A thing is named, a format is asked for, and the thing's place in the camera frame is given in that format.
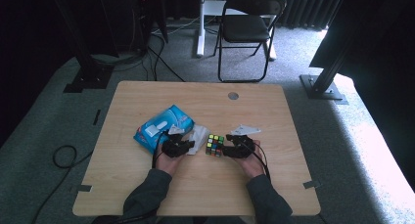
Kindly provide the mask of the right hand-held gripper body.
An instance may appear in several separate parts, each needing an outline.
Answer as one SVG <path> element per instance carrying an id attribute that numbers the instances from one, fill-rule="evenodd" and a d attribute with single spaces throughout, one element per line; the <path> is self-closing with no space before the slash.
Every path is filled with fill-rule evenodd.
<path id="1" fill-rule="evenodd" d="M 234 144 L 235 154 L 232 157 L 246 158 L 254 152 L 254 141 L 249 137 L 250 134 L 259 133 L 260 129 L 240 124 L 236 129 L 231 131 L 230 135 L 236 135 L 237 140 L 232 142 Z"/>

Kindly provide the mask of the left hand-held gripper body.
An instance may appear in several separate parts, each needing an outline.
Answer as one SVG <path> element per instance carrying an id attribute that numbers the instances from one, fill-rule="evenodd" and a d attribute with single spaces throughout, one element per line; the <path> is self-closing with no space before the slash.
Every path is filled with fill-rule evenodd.
<path id="1" fill-rule="evenodd" d="M 183 129 L 172 125 L 167 131 L 167 139 L 162 143 L 162 152 L 169 157 L 180 157 L 184 155 L 183 133 Z"/>

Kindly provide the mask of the white wet wipe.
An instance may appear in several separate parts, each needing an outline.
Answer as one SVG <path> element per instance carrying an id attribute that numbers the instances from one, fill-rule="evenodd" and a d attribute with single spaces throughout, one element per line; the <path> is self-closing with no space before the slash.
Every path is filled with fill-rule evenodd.
<path id="1" fill-rule="evenodd" d="M 197 151 L 208 139 L 210 131 L 201 125 L 195 124 L 193 130 L 190 132 L 189 140 L 194 142 L 194 146 L 189 149 L 188 155 L 194 156 Z"/>

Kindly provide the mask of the multicoloured puzzle cube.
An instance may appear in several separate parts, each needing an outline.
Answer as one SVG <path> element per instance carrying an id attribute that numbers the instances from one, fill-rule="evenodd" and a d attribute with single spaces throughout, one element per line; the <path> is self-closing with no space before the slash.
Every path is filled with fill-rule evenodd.
<path id="1" fill-rule="evenodd" d="M 207 137 L 206 154 L 213 157 L 222 156 L 224 137 L 215 134 L 209 134 Z"/>

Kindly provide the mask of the blue wet wipe pack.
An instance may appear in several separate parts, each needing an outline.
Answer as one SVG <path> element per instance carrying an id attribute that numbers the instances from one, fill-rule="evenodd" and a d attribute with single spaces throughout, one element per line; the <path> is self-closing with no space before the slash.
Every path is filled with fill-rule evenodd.
<path id="1" fill-rule="evenodd" d="M 193 129 L 194 124 L 194 120 L 187 113 L 172 105 L 141 125 L 134 139 L 153 154 L 157 145 L 167 140 L 170 135 L 184 136 Z"/>

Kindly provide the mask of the person's left hand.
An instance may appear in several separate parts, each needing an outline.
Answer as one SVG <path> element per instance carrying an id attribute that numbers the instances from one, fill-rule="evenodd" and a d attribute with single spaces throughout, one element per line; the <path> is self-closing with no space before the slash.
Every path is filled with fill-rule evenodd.
<path id="1" fill-rule="evenodd" d="M 169 157 L 164 153 L 160 153 L 157 156 L 155 168 L 173 176 L 182 159 L 183 156 Z"/>

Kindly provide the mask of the person's right hand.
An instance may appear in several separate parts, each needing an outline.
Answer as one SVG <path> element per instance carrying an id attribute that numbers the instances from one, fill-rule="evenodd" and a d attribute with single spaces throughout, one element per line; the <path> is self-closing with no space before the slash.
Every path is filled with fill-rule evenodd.
<path id="1" fill-rule="evenodd" d="M 246 158 L 235 158 L 235 161 L 241 166 L 242 170 L 249 179 L 253 179 L 264 173 L 262 156 L 258 147 L 260 142 L 258 140 L 254 140 L 254 144 L 254 152 L 250 156 Z"/>

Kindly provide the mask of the black metal stand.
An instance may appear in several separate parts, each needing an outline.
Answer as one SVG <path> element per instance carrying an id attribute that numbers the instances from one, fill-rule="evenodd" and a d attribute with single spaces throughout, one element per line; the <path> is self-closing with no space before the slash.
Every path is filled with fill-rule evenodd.
<path id="1" fill-rule="evenodd" d="M 343 67 L 350 39 L 338 31 L 328 29 L 318 47 L 310 67 L 321 67 L 318 75 L 302 74 L 300 81 L 309 99 L 333 100 L 336 104 L 346 104 L 346 97 L 340 93 L 334 78 Z"/>
<path id="2" fill-rule="evenodd" d="M 80 68 L 72 83 L 66 85 L 65 93 L 81 93 L 84 89 L 106 89 L 114 66 L 98 64 L 86 45 L 74 15 L 66 0 L 54 0 L 65 22 L 64 37 Z"/>

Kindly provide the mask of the black folding chair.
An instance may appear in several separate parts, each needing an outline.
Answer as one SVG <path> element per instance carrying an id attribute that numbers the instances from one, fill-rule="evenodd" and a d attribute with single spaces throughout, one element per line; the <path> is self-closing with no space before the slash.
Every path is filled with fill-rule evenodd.
<path id="1" fill-rule="evenodd" d="M 258 83 L 268 71 L 271 46 L 278 19 L 283 15 L 287 0 L 226 0 L 216 36 L 213 55 L 218 55 L 217 77 L 223 83 Z M 253 56 L 261 46 L 264 51 L 263 73 L 255 79 L 224 79 L 222 77 L 222 54 L 224 49 L 254 49 Z"/>

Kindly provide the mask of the dark equipment rack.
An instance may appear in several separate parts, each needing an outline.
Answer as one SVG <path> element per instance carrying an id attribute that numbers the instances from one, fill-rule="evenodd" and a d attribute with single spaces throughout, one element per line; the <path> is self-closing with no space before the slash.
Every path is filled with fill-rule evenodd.
<path id="1" fill-rule="evenodd" d="M 154 27 L 168 42 L 166 0 L 101 0 L 118 52 L 145 53 Z"/>

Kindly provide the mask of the dark pleated curtain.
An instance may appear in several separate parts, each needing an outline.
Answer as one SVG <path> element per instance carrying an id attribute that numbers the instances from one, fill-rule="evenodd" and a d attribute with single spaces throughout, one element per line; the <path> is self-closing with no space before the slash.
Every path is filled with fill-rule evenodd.
<path id="1" fill-rule="evenodd" d="M 328 27 L 344 0 L 287 0 L 287 6 L 278 23 L 288 28 Z"/>

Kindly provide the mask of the dark cloth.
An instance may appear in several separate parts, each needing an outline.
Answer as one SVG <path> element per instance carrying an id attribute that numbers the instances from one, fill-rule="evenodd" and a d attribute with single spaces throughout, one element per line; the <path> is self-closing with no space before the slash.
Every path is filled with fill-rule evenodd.
<path id="1" fill-rule="evenodd" d="M 353 80 L 415 191 L 415 0 L 343 0 L 311 65 Z"/>

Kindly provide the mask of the white desk frame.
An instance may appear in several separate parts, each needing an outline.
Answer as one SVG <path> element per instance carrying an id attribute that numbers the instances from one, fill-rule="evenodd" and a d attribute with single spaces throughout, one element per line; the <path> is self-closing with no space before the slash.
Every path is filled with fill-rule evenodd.
<path id="1" fill-rule="evenodd" d="M 210 16 L 213 18 L 219 17 L 222 14 L 225 2 L 226 0 L 200 0 L 200 24 L 196 52 L 198 58 L 201 58 L 205 54 L 205 25 L 207 24 L 207 22 L 205 21 L 205 16 Z"/>

